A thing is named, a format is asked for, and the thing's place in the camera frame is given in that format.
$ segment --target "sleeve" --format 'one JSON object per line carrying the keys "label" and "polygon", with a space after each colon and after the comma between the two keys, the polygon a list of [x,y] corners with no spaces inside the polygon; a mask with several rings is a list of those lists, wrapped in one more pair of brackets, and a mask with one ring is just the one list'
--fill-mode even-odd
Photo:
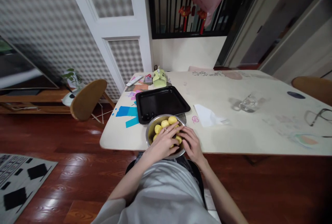
{"label": "sleeve", "polygon": [[107,200],[91,224],[102,224],[106,220],[110,224],[118,223],[120,214],[125,207],[125,199]]}

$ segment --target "metal bowl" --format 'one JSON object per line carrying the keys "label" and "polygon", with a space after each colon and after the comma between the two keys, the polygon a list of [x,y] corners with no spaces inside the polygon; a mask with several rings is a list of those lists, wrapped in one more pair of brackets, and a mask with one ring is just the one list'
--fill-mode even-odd
{"label": "metal bowl", "polygon": [[[168,120],[168,118],[170,116],[174,116],[174,115],[163,114],[163,115],[159,115],[159,116],[155,117],[153,120],[150,121],[150,123],[148,124],[148,127],[146,128],[146,142],[148,143],[148,146],[150,146],[153,142],[152,140],[155,135],[155,126],[158,124],[161,124],[161,122],[163,120]],[[178,117],[176,117],[176,118],[179,121],[179,125],[186,126],[186,124],[180,118],[178,118]],[[178,158],[181,155],[183,155],[186,152],[184,149],[183,143],[181,143],[179,146],[180,146],[180,148],[174,154],[166,157],[165,159],[174,159],[174,158]]]}

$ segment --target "chair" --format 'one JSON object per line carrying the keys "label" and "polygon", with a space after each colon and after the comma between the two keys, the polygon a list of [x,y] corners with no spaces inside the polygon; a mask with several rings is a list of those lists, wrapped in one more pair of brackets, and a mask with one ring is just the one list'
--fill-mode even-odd
{"label": "chair", "polygon": [[[132,162],[128,165],[125,174],[127,174],[128,171],[130,171],[130,169],[134,166],[135,161],[136,161],[136,160],[132,161]],[[191,166],[191,168],[192,168],[192,170],[193,170],[193,173],[194,173],[196,179],[198,180],[198,187],[200,188],[201,195],[202,195],[202,199],[203,199],[203,202],[204,202],[204,206],[205,206],[205,209],[207,210],[208,208],[207,208],[207,206],[206,206],[205,197],[204,197],[204,185],[203,185],[203,180],[202,180],[201,172],[200,172],[198,166],[197,166],[192,160],[188,159],[188,163],[189,163],[189,165]]]}
{"label": "chair", "polygon": [[300,76],[292,80],[292,86],[332,106],[332,81],[318,77]]}
{"label": "chair", "polygon": [[104,123],[100,122],[93,114],[93,110],[96,105],[99,103],[99,100],[102,96],[111,104],[113,109],[115,104],[105,93],[107,87],[107,82],[105,80],[95,80],[88,85],[86,85],[74,98],[73,102],[70,105],[70,112],[74,119],[77,121],[89,121],[92,122],[99,128],[104,129]]}

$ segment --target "hand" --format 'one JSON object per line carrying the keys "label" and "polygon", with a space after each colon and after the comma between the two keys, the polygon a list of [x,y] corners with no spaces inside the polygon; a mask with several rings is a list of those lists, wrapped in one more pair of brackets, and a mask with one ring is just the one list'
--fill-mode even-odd
{"label": "hand", "polygon": [[142,158],[144,157],[150,165],[168,157],[179,148],[178,146],[170,148],[174,144],[179,145],[179,141],[172,139],[172,137],[176,132],[184,128],[184,126],[174,128],[177,124],[179,124],[179,122],[166,127],[168,131],[166,128],[163,128],[150,147],[143,153]]}
{"label": "hand", "polygon": [[199,167],[201,167],[206,159],[201,149],[200,140],[196,136],[193,129],[184,127],[182,131],[185,133],[180,132],[178,135],[184,138],[182,139],[184,149],[186,150],[190,159],[194,161]]}

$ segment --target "person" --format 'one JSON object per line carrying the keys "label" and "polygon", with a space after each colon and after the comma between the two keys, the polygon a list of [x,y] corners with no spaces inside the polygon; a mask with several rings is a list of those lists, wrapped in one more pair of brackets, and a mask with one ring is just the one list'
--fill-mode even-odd
{"label": "person", "polygon": [[187,164],[163,160],[183,146],[201,169],[222,223],[248,223],[205,159],[193,129],[175,124],[163,128],[150,147],[135,161],[101,208],[93,224],[106,223],[219,223],[204,201]]}

